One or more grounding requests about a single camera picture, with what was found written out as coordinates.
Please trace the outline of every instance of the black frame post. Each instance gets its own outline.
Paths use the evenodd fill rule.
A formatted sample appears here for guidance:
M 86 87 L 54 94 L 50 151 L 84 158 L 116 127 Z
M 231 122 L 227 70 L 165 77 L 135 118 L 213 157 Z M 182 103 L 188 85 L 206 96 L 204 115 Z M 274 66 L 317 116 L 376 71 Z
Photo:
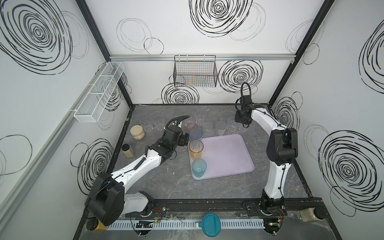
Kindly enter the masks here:
M 91 11 L 88 8 L 87 3 L 85 2 L 85 0 L 76 0 L 76 3 L 79 6 L 79 9 L 85 19 L 85 22 L 87 22 L 89 30 L 91 31 L 93 38 L 95 39 L 97 45 L 99 46 L 99 49 L 105 61 L 107 62 L 111 61 L 111 54 L 109 53 L 107 45 L 105 44 L 103 37 L 101 36 L 99 28 L 97 28 L 96 22 L 93 19 L 93 16 L 91 14 Z M 129 97 L 127 89 L 125 88 L 121 80 L 118 81 L 118 86 L 129 108 L 132 109 L 133 108 L 132 100 Z
M 321 23 L 323 22 L 325 16 L 328 14 L 329 10 L 331 9 L 333 3 L 335 0 L 325 0 L 323 2 L 323 5 L 321 6 L 319 12 L 317 13 L 315 19 L 312 22 L 312 25 L 310 26 L 307 34 L 305 35 L 303 41 L 301 42 L 299 48 L 296 52 L 296 57 L 293 63 L 291 63 L 287 70 L 285 71 L 283 77 L 280 80 L 279 85 L 275 89 L 275 92 L 273 93 L 271 99 L 269 100 L 268 105 L 272 107 L 272 105 L 275 103 L 276 99 L 279 97 L 281 91 L 283 90 L 285 84 L 287 83 L 288 79 L 290 78 L 291 74 L 293 73 L 293 70 L 296 68 L 297 64 L 299 63 L 301 57 L 303 56 L 305 50 L 307 49 L 308 45 L 312 41 L 312 38 L 316 34 L 317 30 L 319 29 Z

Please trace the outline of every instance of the black metal frame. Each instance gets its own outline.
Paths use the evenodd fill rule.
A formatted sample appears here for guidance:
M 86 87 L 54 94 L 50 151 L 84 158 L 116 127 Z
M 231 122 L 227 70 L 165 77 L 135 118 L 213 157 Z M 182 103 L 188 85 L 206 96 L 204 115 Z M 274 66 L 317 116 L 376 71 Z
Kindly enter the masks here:
M 268 103 L 269 106 L 272 106 L 275 103 L 275 101 L 277 100 L 277 98 L 279 97 L 285 84 L 287 83 L 288 79 L 290 78 L 291 74 L 293 73 L 293 70 L 296 68 L 302 55 L 304 54 L 305 50 L 307 49 L 312 38 L 316 34 L 317 30 L 319 29 L 321 23 L 323 22 L 325 16 L 327 15 L 328 11 L 331 9 L 334 2 L 335 2 L 335 0 L 325 0 L 323 2 L 323 5 L 321 6 L 319 12 L 317 13 L 315 19 L 312 22 L 312 25 L 310 26 L 307 34 L 305 35 L 303 41 L 301 42 L 299 48 L 297 49 L 294 62 L 288 66 L 283 77 L 281 78 L 279 85 L 277 86 L 277 88 L 275 89 L 275 92 L 273 93 L 271 99 L 269 100 L 269 103 Z
M 305 49 L 309 45 L 311 39 L 313 38 L 314 34 L 316 33 L 317 29 L 319 28 L 321 22 L 323 21 L 324 17 L 328 13 L 329 9 L 331 8 L 334 0 L 325 0 L 322 7 L 320 8 L 320 11 L 318 12 L 315 20 L 313 21 L 310 29 L 308 30 L 306 36 L 304 37 L 303 42 L 301 43 L 297 53 L 296 53 L 296 59 L 291 64 L 288 69 L 286 70 L 283 78 L 281 79 L 279 85 L 277 86 L 271 100 L 268 104 L 264 104 L 264 107 L 268 109 L 268 111 L 271 113 L 271 107 L 273 103 L 276 101 L 278 95 L 280 94 L 281 90 L 283 89 L 285 83 L 287 82 L 288 78 L 292 74 L 294 68 L 297 66 L 301 56 L 304 54 Z M 110 53 L 108 51 L 108 48 L 96 26 L 96 23 L 92 17 L 92 14 L 85 2 L 85 0 L 76 0 L 77 5 L 79 6 L 80 11 L 83 14 L 83 17 L 85 18 L 85 21 L 87 22 L 90 31 L 92 35 L 95 38 L 95 41 L 97 45 L 99 46 L 99 49 L 101 53 L 103 54 L 106 61 L 110 61 Z M 121 81 L 118 82 L 119 89 L 121 90 L 130 110 L 127 115 L 127 119 L 124 123 L 124 126 L 122 128 L 122 131 L 120 133 L 118 142 L 116 144 L 115 150 L 113 152 L 112 159 L 110 161 L 110 164 L 108 166 L 107 172 L 110 173 L 113 171 L 114 165 L 116 163 L 117 157 L 120 152 L 121 145 L 123 143 L 124 137 L 126 135 L 129 122 L 131 119 L 131 116 L 133 114 L 133 111 L 135 109 L 135 104 L 132 103 L 129 94 L 123 85 Z M 188 105 L 234 105 L 234 104 L 188 104 Z M 295 169 L 297 173 L 299 174 L 300 180 L 304 186 L 304 189 L 306 193 L 308 194 L 308 198 L 286 198 L 284 199 L 284 207 L 285 211 L 298 211 L 301 209 L 305 209 L 308 207 L 324 207 L 325 205 L 322 202 L 321 198 L 313 197 L 313 194 L 303 176 L 303 173 L 300 170 L 300 167 L 298 166 L 297 162 L 295 161 L 293 163 L 295 166 Z M 265 216 L 260 212 L 260 207 L 258 203 L 261 199 L 155 199 L 154 205 L 162 211 L 163 216 L 165 216 L 167 213 L 191 213 L 191 212 L 235 212 L 239 214 L 246 214 L 247 216 L 260 216 L 263 218 L 277 218 L 277 214 L 273 214 L 271 216 Z M 81 236 L 81 232 L 83 230 L 83 227 L 86 223 L 87 216 L 89 214 L 89 211 L 87 209 L 84 209 L 82 218 L 80 220 L 80 223 L 78 225 L 78 228 L 76 230 L 76 233 L 73 237 L 74 240 L 78 240 Z M 327 222 L 329 223 L 330 227 L 332 228 L 336 239 L 340 240 L 340 234 L 337 231 L 332 219 L 330 217 L 327 218 Z

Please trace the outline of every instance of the metal rail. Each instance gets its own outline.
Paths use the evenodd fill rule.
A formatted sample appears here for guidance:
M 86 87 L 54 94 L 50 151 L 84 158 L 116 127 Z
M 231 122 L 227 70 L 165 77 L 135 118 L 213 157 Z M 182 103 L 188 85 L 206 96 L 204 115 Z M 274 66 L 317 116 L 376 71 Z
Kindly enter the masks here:
M 230 60 L 289 60 L 294 61 L 294 53 L 272 53 L 272 54 L 133 54 L 133 55 L 111 55 L 111 61 L 174 61 L 175 56 L 188 56 L 190 61 L 204 61 L 208 56 L 215 55 L 216 61 Z

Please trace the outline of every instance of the white wire basket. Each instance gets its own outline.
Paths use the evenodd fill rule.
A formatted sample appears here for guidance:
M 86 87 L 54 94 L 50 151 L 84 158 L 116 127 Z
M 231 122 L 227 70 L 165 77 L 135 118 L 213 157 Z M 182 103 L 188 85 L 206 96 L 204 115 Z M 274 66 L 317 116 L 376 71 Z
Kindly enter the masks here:
M 109 62 L 87 93 L 74 117 L 79 122 L 97 122 L 124 71 L 122 62 Z

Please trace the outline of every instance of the table surface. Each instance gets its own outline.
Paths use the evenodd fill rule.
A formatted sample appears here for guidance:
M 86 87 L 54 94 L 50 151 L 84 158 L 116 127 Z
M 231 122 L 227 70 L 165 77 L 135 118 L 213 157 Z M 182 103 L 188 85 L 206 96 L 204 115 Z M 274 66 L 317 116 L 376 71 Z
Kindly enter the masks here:
M 124 143 L 133 147 L 135 157 L 127 158 L 120 150 L 114 170 L 119 170 L 128 165 L 136 158 L 140 157 L 146 145 L 152 145 L 161 136 L 163 131 L 154 129 L 146 132 L 142 140 L 135 140 L 130 134 L 130 129 L 134 125 L 140 124 L 140 119 L 144 116 L 163 115 L 165 122 L 176 116 L 185 113 L 194 113 L 197 110 L 205 110 L 207 113 L 206 121 L 214 124 L 235 115 L 233 105 L 196 105 L 196 106 L 142 106 L 137 105 L 133 111 L 132 118 L 128 127 Z M 255 165 L 253 172 L 236 174 L 211 179 L 195 180 L 192 177 L 187 147 L 177 147 L 177 157 L 173 160 L 166 160 L 157 168 L 152 169 L 127 191 L 137 193 L 142 190 L 147 192 L 155 199 L 233 199 L 233 198 L 260 198 L 268 180 L 270 160 L 266 155 L 266 146 L 269 136 L 262 127 L 255 121 L 249 126 L 248 131 L 234 132 L 225 134 L 240 134 L 247 146 L 252 161 Z M 215 136 L 214 133 L 203 137 Z M 284 197 L 307 197 L 299 176 L 291 166 L 284 186 Z

